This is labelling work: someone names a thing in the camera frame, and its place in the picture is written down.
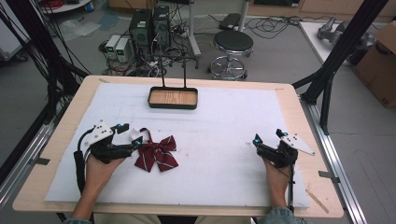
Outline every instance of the round cushion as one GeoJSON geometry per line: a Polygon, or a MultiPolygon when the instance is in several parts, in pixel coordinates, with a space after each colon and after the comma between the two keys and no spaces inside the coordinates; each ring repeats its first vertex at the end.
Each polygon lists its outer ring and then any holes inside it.
{"type": "Polygon", "coordinates": [[[213,42],[221,48],[231,51],[245,51],[253,47],[253,40],[250,36],[235,30],[217,33],[213,42]]]}

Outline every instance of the chair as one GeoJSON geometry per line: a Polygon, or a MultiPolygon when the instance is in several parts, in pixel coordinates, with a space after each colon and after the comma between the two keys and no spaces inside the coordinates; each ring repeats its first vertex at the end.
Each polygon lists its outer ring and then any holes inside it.
{"type": "Polygon", "coordinates": [[[207,72],[213,74],[213,79],[245,79],[248,70],[235,55],[250,56],[253,51],[253,40],[250,36],[235,30],[225,30],[217,33],[213,38],[216,49],[226,53],[212,61],[207,72]]]}

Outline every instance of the wooden table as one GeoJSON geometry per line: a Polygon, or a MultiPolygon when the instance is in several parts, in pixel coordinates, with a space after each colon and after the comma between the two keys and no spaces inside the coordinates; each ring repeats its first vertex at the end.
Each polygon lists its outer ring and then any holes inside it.
{"type": "MultiPolygon", "coordinates": [[[[161,86],[159,78],[147,77],[86,77],[75,98],[66,110],[61,122],[49,140],[41,158],[50,159],[48,165],[36,165],[17,196],[13,208],[26,212],[71,212],[74,203],[46,202],[45,197],[55,176],[59,161],[64,154],[86,109],[91,103],[98,86],[103,83],[133,83],[161,86]]],[[[168,78],[167,86],[182,87],[182,79],[168,78]]],[[[309,208],[298,208],[298,217],[341,217],[344,211],[332,184],[328,178],[318,175],[318,171],[327,171],[323,159],[319,156],[318,145],[314,139],[304,111],[294,88],[289,84],[228,82],[214,80],[188,80],[189,87],[219,87],[237,89],[273,90],[279,101],[283,118],[289,133],[298,133],[316,152],[316,157],[299,153],[298,164],[304,177],[309,208]]],[[[124,214],[156,214],[180,216],[246,216],[260,217],[270,211],[270,207],[230,207],[230,206],[173,206],[147,204],[99,203],[94,212],[124,214]]]]}

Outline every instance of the hand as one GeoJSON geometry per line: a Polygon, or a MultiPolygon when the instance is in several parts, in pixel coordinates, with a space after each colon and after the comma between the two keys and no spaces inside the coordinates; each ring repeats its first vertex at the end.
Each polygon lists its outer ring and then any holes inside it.
{"type": "Polygon", "coordinates": [[[111,161],[109,164],[104,164],[93,155],[88,157],[85,187],[73,211],[72,218],[90,219],[92,209],[100,192],[110,180],[113,172],[124,160],[118,159],[111,161]]]}
{"type": "Polygon", "coordinates": [[[267,184],[270,190],[271,206],[276,207],[287,207],[285,192],[289,185],[289,174],[290,168],[275,168],[274,165],[268,161],[263,160],[265,164],[265,170],[267,172],[267,184]]]}

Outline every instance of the bow knot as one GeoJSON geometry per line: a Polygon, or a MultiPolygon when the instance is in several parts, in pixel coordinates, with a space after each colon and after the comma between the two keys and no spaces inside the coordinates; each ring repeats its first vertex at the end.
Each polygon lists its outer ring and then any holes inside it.
{"type": "Polygon", "coordinates": [[[148,132],[148,142],[143,144],[139,149],[139,158],[137,158],[135,166],[151,171],[152,166],[157,162],[160,171],[167,171],[178,166],[171,151],[176,151],[176,141],[171,135],[164,138],[160,143],[154,143],[151,139],[149,130],[143,128],[140,132],[148,132]]]}

